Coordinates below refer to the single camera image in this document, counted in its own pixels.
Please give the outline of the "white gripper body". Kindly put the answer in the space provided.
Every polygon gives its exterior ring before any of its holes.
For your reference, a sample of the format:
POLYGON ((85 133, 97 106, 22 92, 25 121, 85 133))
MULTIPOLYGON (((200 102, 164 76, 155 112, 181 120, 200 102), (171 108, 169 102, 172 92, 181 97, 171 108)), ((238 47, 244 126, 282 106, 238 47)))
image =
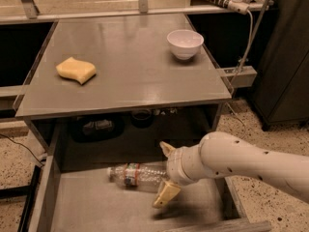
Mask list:
POLYGON ((181 147, 167 158, 167 174, 172 182, 187 186, 206 177, 197 146, 181 147))

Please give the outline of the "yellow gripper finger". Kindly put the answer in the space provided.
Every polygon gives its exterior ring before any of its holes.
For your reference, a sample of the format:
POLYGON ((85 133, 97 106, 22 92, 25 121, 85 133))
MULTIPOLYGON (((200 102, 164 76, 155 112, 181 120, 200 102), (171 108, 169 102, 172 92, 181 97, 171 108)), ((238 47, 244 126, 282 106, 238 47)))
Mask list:
POLYGON ((161 141, 159 143, 159 146, 160 146, 160 148, 161 148, 161 150, 162 150, 162 152, 163 152, 163 154, 166 158, 169 158, 171 156, 171 154, 176 150, 175 147, 173 147, 172 145, 170 145, 170 144, 168 144, 164 141, 161 141))
POLYGON ((180 191, 181 187, 177 184, 162 180, 152 206, 156 209, 165 207, 180 191))

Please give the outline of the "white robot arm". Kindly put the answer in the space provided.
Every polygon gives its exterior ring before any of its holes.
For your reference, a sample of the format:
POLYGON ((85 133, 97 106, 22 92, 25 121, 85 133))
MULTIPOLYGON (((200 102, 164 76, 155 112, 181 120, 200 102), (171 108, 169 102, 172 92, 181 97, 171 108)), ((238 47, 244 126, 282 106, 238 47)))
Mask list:
POLYGON ((202 179, 244 176, 260 180, 304 202, 309 201, 309 158, 256 147, 226 132, 205 135, 191 147, 161 142, 168 178, 160 183, 153 206, 168 204, 183 186, 202 179))

